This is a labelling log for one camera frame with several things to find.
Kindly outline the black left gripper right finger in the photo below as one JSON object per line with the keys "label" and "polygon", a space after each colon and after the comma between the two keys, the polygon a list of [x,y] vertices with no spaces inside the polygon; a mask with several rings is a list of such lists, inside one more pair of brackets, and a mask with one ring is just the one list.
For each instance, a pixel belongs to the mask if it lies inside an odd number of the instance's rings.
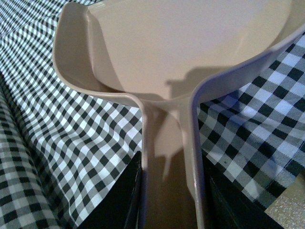
{"label": "black left gripper right finger", "polygon": [[203,169],[213,229],[281,229],[205,156]]}

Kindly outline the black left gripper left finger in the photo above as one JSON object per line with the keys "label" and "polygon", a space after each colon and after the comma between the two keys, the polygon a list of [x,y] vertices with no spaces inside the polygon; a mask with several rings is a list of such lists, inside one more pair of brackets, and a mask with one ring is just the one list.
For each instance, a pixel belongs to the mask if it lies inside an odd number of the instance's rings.
{"label": "black left gripper left finger", "polygon": [[141,152],[138,151],[102,202],[80,229],[136,229],[141,190]]}

